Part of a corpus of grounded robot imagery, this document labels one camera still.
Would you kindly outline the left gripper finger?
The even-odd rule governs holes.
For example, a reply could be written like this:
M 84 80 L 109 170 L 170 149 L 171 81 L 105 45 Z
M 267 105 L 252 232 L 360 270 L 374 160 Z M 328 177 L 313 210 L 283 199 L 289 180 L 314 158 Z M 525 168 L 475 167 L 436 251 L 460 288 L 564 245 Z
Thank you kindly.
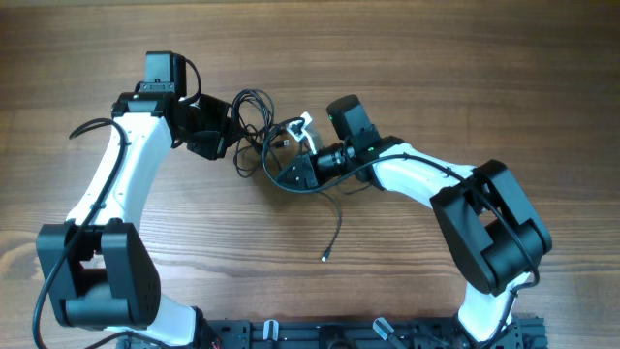
M 231 104 L 210 95 L 202 94 L 198 101 L 199 130 L 228 132 L 230 127 L 229 110 Z
M 239 136 L 194 137 L 186 142 L 187 149 L 207 160 L 224 158 L 227 149 L 239 140 Z

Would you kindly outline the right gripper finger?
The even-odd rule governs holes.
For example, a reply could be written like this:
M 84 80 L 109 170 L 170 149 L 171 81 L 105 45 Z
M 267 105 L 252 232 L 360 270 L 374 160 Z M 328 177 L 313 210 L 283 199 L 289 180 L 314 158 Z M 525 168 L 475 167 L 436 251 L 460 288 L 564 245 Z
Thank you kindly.
M 320 186 L 312 171 L 287 169 L 281 172 L 276 181 L 278 184 L 293 190 L 310 190 Z
M 283 170 L 284 175 L 292 177 L 307 177 L 315 174 L 314 157 L 311 154 L 305 153 L 297 155 L 289 166 Z

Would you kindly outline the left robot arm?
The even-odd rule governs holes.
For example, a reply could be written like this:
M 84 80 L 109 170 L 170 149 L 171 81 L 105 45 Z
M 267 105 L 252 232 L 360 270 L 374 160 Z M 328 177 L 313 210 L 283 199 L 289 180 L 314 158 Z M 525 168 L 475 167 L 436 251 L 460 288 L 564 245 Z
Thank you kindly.
M 60 224 L 45 224 L 36 250 L 45 282 L 36 301 L 32 335 L 44 346 L 42 312 L 59 325 L 103 331 L 108 340 L 160 348 L 216 348 L 221 341 L 200 309 L 166 297 L 141 238 L 140 221 L 152 182 L 179 146 L 207 160 L 227 152 L 230 104 L 189 94 L 191 60 L 149 51 L 145 77 L 124 92 L 109 117 L 78 126 L 76 136 L 102 127 L 108 146 L 86 192 Z

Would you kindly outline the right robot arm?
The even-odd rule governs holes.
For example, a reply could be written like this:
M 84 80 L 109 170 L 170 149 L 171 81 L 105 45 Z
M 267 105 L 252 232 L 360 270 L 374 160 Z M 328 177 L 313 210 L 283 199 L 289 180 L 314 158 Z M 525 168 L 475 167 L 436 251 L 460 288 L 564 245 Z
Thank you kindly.
M 309 113 L 282 123 L 308 146 L 274 178 L 298 194 L 322 194 L 356 177 L 379 190 L 429 207 L 467 281 L 456 314 L 462 334 L 479 348 L 500 341 L 519 293 L 541 281 L 539 264 L 552 239 L 510 169 L 489 160 L 458 165 L 426 155 L 395 136 L 383 137 L 357 95 L 326 108 L 338 143 L 324 146 Z

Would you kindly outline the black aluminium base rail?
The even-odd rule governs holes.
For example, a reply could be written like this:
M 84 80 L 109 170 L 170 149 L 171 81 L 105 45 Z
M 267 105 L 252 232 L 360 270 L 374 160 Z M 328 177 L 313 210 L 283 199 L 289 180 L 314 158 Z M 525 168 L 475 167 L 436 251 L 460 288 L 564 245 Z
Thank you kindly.
M 214 348 L 482 348 L 450 317 L 391 322 L 215 320 Z

